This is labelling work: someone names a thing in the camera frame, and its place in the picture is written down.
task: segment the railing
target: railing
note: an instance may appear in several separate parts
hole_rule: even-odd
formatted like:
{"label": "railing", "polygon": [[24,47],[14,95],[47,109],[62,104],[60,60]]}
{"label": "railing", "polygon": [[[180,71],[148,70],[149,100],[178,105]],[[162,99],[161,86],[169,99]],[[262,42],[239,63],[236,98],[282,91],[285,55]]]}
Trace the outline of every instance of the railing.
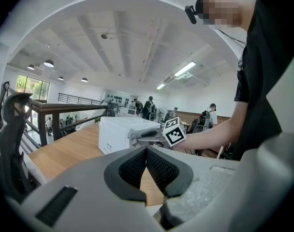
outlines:
{"label": "railing", "polygon": [[59,93],[58,101],[66,104],[101,105],[101,101]]}
{"label": "railing", "polygon": [[[9,89],[10,93],[15,93],[13,89]],[[47,145],[47,138],[46,138],[46,125],[45,125],[45,115],[52,114],[52,130],[54,135],[54,141],[58,140],[60,138],[60,133],[62,131],[65,131],[67,129],[76,127],[78,125],[81,125],[85,122],[88,122],[90,120],[96,119],[101,116],[105,116],[107,114],[107,106],[104,105],[97,105],[97,104],[53,104],[53,103],[42,103],[38,100],[30,99],[27,103],[27,106],[32,111],[35,111],[38,114],[38,127],[33,125],[30,121],[27,120],[27,124],[31,127],[33,131],[39,134],[41,145],[36,143],[33,138],[31,138],[28,133],[25,131],[24,135],[26,138],[36,147],[39,148],[41,146]],[[87,110],[97,110],[97,109],[106,109],[106,111],[103,113],[103,115],[91,117],[88,119],[84,119],[75,123],[72,123],[70,125],[66,125],[64,127],[60,127],[60,114],[61,113],[67,113],[67,112],[78,112],[78,111],[87,111]],[[32,149],[28,146],[26,141],[24,140],[23,143],[26,145],[29,151],[32,151]]]}

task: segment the wooden desk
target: wooden desk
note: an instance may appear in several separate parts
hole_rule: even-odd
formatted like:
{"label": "wooden desk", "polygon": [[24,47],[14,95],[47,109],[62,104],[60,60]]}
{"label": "wooden desk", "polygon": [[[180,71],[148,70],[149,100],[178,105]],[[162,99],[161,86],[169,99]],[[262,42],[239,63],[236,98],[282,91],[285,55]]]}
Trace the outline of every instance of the wooden desk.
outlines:
{"label": "wooden desk", "polygon": [[[104,155],[98,148],[98,134],[96,123],[30,153],[29,157],[44,175],[55,178],[83,160]],[[140,189],[147,195],[147,206],[163,204],[164,196],[147,169],[142,175]]]}

